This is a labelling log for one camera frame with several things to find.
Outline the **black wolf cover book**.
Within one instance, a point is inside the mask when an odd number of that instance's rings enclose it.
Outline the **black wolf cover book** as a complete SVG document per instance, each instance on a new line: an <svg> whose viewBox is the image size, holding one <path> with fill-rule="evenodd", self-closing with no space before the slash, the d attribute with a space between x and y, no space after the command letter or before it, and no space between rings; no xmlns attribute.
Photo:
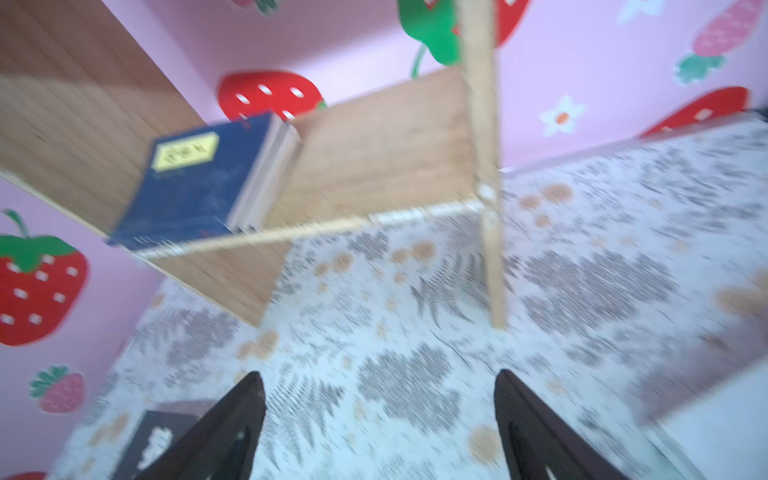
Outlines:
<svg viewBox="0 0 768 480"><path fill-rule="evenodd" d="M194 415L146 411L113 472L112 479L135 479L197 421L198 417Z"/></svg>

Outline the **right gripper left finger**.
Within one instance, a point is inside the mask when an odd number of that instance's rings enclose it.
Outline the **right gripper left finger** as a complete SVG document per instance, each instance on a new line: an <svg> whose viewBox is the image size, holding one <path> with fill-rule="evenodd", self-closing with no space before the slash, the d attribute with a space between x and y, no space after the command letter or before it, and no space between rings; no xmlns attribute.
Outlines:
<svg viewBox="0 0 768 480"><path fill-rule="evenodd" d="M138 477L248 480L266 412L262 377L252 371Z"/></svg>

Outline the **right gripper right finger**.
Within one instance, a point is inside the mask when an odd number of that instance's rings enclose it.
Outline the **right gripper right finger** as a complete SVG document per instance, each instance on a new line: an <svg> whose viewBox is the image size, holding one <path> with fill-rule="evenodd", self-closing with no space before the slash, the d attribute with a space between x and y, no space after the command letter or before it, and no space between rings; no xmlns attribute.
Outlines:
<svg viewBox="0 0 768 480"><path fill-rule="evenodd" d="M512 479L626 479L509 370L496 376L494 408Z"/></svg>

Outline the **blue book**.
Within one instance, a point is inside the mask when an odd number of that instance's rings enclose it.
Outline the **blue book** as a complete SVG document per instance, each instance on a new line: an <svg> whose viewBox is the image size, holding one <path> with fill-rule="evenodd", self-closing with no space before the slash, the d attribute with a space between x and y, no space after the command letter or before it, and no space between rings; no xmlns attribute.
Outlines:
<svg viewBox="0 0 768 480"><path fill-rule="evenodd" d="M158 139L108 244L141 251L261 230L300 146L274 113Z"/></svg>

